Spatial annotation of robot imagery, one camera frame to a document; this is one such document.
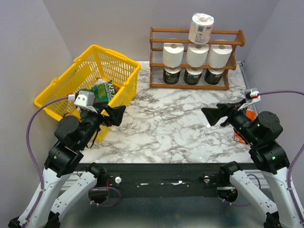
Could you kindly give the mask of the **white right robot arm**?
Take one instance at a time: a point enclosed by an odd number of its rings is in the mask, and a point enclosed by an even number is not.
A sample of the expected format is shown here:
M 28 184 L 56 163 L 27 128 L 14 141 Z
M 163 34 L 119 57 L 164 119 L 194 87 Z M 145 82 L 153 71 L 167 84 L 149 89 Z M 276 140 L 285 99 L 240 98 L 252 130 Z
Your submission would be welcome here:
M 273 196 L 270 200 L 249 180 L 240 164 L 235 161 L 222 165 L 217 174 L 203 177 L 207 186 L 232 185 L 240 191 L 265 220 L 265 228 L 302 228 L 304 208 L 291 180 L 291 164 L 285 150 L 276 142 L 283 128 L 277 115 L 264 111 L 255 120 L 249 119 L 242 108 L 244 101 L 234 104 L 217 104 L 215 108 L 203 107 L 208 123 L 214 126 L 222 117 L 227 119 L 222 127 L 231 125 L 247 144 L 249 154 L 261 171 Z

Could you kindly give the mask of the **white paper roll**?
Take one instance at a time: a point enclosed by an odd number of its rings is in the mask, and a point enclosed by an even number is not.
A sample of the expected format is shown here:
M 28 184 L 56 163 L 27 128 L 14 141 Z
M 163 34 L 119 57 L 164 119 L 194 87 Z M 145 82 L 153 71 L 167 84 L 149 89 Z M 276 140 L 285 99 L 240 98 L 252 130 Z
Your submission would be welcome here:
M 231 45 L 210 45 L 207 63 L 212 68 L 223 68 L 226 66 L 231 53 Z
M 189 44 L 186 54 L 186 63 L 191 67 L 201 67 L 206 61 L 208 52 L 208 44 Z
M 184 45 L 181 43 L 163 44 L 163 64 L 166 67 L 176 68 L 181 64 L 184 53 Z

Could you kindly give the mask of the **black roll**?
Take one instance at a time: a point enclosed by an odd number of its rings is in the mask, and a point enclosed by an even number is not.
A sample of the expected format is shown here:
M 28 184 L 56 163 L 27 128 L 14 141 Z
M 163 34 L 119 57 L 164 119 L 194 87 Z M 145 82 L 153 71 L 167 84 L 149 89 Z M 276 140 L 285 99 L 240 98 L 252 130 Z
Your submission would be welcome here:
M 178 83 L 180 78 L 180 73 L 181 73 L 180 67 L 176 67 L 176 68 L 165 67 L 163 69 L 162 80 L 164 83 L 168 85 L 174 85 Z
M 209 85 L 217 85 L 223 74 L 224 74 L 224 69 L 219 69 L 219 70 L 215 70 L 215 69 L 207 69 L 205 76 L 204 76 L 204 80 L 207 84 Z
M 203 69 L 200 68 L 186 68 L 183 76 L 183 80 L 188 85 L 196 85 L 202 75 Z

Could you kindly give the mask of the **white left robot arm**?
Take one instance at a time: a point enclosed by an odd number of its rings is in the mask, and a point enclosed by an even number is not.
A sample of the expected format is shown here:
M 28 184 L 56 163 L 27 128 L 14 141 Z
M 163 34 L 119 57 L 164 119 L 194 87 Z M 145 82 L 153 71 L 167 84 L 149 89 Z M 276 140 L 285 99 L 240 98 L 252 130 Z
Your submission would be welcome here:
M 60 194 L 63 185 L 83 158 L 82 151 L 91 138 L 98 135 L 100 126 L 119 126 L 126 107 L 102 105 L 101 109 L 107 115 L 89 112 L 79 120 L 72 114 L 66 114 L 59 121 L 54 133 L 58 142 L 48 152 L 42 171 L 43 180 L 25 211 L 9 222 L 10 228 L 58 228 L 63 217 L 81 196 L 93 187 L 104 185 L 106 169 L 92 163 L 75 184 Z

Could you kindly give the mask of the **plastic pinkish paper roll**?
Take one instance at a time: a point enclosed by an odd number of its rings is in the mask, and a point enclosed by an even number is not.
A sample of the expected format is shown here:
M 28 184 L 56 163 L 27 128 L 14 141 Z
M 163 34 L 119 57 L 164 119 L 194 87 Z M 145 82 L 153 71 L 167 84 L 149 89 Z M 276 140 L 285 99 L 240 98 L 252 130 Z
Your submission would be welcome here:
M 195 13 L 192 16 L 188 40 L 203 45 L 209 42 L 214 26 L 214 18 L 204 13 Z

